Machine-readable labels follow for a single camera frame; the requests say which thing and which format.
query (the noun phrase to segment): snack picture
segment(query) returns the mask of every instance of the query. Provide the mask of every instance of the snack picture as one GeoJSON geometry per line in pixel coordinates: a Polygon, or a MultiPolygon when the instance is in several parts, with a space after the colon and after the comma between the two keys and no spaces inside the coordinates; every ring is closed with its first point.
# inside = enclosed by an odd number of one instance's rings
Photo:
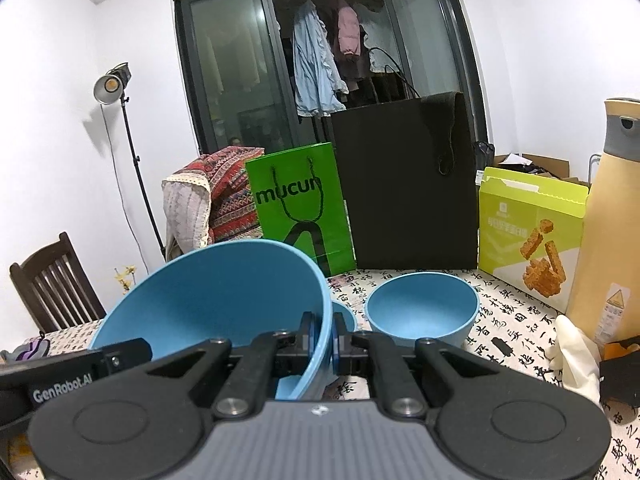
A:
{"type": "Polygon", "coordinates": [[[564,283],[566,281],[566,273],[564,272],[564,267],[562,266],[562,261],[560,260],[556,244],[553,241],[546,242],[545,251],[546,255],[549,257],[552,269],[560,278],[560,283],[564,283]]]}
{"type": "Polygon", "coordinates": [[[534,227],[531,231],[531,234],[529,235],[529,238],[527,238],[527,241],[524,242],[524,244],[520,248],[520,254],[522,254],[525,260],[528,260],[531,255],[536,252],[536,249],[540,246],[541,243],[542,234],[540,234],[540,231],[538,231],[538,229],[534,227]]]}
{"type": "Polygon", "coordinates": [[[545,298],[559,294],[562,283],[546,258],[531,260],[522,275],[522,281],[529,290],[535,289],[545,298]]]}
{"type": "MultiPolygon", "coordinates": [[[[540,221],[540,230],[533,228],[529,238],[520,248],[520,254],[529,260],[543,241],[543,235],[554,230],[554,223],[548,218],[540,221]]],[[[560,294],[560,285],[566,281],[566,273],[560,260],[558,248],[553,240],[545,243],[546,258],[530,260],[522,275],[522,281],[529,290],[536,290],[545,298],[560,294]]]]}
{"type": "Polygon", "coordinates": [[[549,220],[548,218],[543,218],[540,221],[540,230],[545,235],[548,235],[551,231],[554,230],[554,223],[551,220],[549,220]]]}

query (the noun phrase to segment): black rope handle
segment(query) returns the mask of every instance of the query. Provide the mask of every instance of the black rope handle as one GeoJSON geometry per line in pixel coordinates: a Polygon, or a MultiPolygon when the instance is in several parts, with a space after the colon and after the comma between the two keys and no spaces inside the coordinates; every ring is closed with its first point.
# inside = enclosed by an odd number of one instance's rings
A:
{"type": "Polygon", "coordinates": [[[451,171],[453,171],[453,168],[456,165],[456,153],[453,151],[453,141],[451,139],[452,133],[453,133],[453,123],[451,123],[451,128],[449,129],[449,135],[448,135],[449,151],[451,154],[451,165],[448,168],[445,167],[444,169],[442,169],[443,163],[445,162],[445,159],[447,157],[442,153],[438,156],[438,171],[443,176],[447,176],[449,173],[451,173],[451,171]]]}
{"type": "Polygon", "coordinates": [[[320,191],[320,211],[318,213],[318,216],[316,216],[313,220],[300,220],[298,218],[294,218],[289,213],[289,210],[287,209],[287,204],[285,204],[285,202],[284,202],[284,193],[282,194],[282,197],[278,193],[279,186],[278,186],[278,179],[276,177],[276,168],[274,166],[271,167],[271,176],[273,177],[273,183],[275,185],[276,196],[278,197],[278,199],[282,203],[282,209],[284,210],[284,214],[287,215],[287,218],[289,218],[290,220],[293,220],[294,222],[317,222],[320,219],[320,217],[322,216],[322,213],[324,212],[324,191],[322,190],[322,182],[320,181],[320,179],[318,177],[316,177],[316,173],[314,172],[314,162],[311,159],[311,157],[308,156],[306,158],[306,160],[308,160],[308,162],[309,162],[309,169],[311,170],[311,179],[313,180],[313,182],[318,184],[318,190],[320,191]]]}

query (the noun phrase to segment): black shopping bag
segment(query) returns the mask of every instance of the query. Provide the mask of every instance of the black shopping bag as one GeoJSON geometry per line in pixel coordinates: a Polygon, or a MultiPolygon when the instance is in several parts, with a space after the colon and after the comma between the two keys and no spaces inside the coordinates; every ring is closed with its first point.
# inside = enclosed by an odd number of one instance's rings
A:
{"type": "Polygon", "coordinates": [[[475,269],[476,161],[459,92],[332,114],[360,269],[475,269]]]}

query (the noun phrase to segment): white glove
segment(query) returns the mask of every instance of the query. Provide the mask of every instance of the white glove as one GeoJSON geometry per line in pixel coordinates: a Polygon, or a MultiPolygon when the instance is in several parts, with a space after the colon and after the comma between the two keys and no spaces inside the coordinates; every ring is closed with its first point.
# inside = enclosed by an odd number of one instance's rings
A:
{"type": "Polygon", "coordinates": [[[556,317],[556,342],[545,351],[552,370],[562,370],[562,385],[600,405],[600,351],[569,320],[556,317]]]}

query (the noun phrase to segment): beige water bottle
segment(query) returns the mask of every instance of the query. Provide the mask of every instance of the beige water bottle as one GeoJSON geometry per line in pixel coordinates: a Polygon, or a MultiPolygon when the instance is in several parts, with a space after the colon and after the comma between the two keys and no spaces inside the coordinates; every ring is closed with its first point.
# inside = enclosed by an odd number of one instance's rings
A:
{"type": "Polygon", "coordinates": [[[567,316],[598,345],[640,334],[640,102],[609,99],[567,316]]]}

